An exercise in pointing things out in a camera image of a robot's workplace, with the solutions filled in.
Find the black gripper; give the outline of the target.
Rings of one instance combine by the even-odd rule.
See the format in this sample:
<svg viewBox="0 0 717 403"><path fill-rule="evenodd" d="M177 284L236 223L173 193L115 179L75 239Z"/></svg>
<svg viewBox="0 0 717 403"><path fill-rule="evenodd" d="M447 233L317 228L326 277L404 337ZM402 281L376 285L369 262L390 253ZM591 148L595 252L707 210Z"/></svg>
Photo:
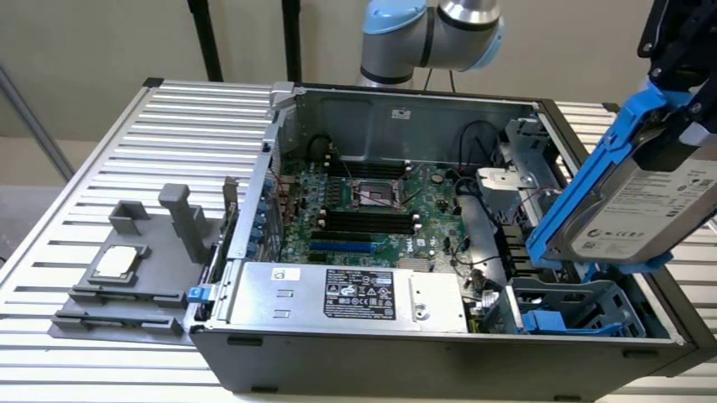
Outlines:
<svg viewBox="0 0 717 403"><path fill-rule="evenodd" d="M716 144L716 2L656 1L637 55L648 80L667 96L687 145Z"/></svg>

